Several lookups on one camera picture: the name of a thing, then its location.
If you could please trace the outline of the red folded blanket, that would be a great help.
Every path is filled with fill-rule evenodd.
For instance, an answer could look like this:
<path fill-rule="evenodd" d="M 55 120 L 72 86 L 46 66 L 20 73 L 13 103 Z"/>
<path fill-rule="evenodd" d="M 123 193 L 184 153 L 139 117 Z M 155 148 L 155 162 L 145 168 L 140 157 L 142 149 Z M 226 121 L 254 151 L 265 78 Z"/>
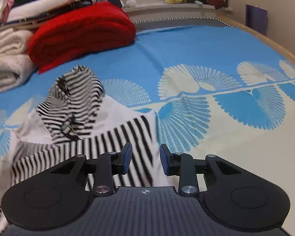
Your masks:
<path fill-rule="evenodd" d="M 98 2 L 41 25 L 28 42 L 28 55 L 42 74 L 89 53 L 127 46 L 135 36 L 136 27 L 121 8 Z"/>

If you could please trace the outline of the white folded bedding stack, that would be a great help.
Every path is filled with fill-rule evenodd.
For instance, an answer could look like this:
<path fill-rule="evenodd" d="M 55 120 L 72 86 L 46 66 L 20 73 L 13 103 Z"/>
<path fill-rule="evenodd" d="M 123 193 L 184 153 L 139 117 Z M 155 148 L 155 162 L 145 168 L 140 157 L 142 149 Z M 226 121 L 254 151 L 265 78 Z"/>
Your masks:
<path fill-rule="evenodd" d="M 17 21 L 25 18 L 36 17 L 40 14 L 47 13 L 54 9 L 58 9 L 65 5 L 69 5 L 73 2 L 81 0 L 35 0 L 33 2 L 28 2 L 23 5 L 16 5 L 16 0 L 11 8 L 8 19 L 5 23 L 10 23 L 12 21 Z M 91 0 L 94 4 L 96 2 L 101 2 L 104 0 Z"/>

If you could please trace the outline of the blue white patterned bedsheet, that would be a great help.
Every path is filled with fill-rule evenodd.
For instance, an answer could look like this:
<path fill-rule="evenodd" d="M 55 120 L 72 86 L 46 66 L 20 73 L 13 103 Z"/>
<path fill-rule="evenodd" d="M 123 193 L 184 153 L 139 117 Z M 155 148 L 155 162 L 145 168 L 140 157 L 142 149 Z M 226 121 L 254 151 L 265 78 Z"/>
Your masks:
<path fill-rule="evenodd" d="M 54 82 L 88 67 L 116 101 L 152 109 L 158 144 L 195 158 L 208 154 L 255 173 L 289 196 L 284 229 L 295 235 L 295 65 L 253 35 L 217 20 L 144 21 L 132 45 L 33 74 L 0 94 L 9 118 L 43 102 Z"/>

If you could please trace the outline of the striped white hooded shirt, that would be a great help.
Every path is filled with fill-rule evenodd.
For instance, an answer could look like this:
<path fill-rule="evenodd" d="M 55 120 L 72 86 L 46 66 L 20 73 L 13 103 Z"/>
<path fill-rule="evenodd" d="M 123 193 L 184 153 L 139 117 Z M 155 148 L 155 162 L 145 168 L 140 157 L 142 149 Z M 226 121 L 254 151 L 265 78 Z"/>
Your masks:
<path fill-rule="evenodd" d="M 107 95 L 99 78 L 83 65 L 57 78 L 43 102 L 31 98 L 11 117 L 0 111 L 0 233 L 4 193 L 15 184 L 76 155 L 95 159 L 133 148 L 126 175 L 115 186 L 169 186 L 159 155 L 157 117 L 152 109 L 133 110 Z"/>

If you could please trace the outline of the cream folded quilt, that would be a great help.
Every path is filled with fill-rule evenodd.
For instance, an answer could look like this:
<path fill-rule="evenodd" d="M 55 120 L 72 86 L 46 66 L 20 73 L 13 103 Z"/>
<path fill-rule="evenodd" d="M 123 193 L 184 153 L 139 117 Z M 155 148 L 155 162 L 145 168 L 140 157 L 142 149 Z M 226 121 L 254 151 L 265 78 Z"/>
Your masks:
<path fill-rule="evenodd" d="M 13 28 L 0 32 L 0 93 L 22 85 L 37 67 L 28 55 L 30 30 Z"/>

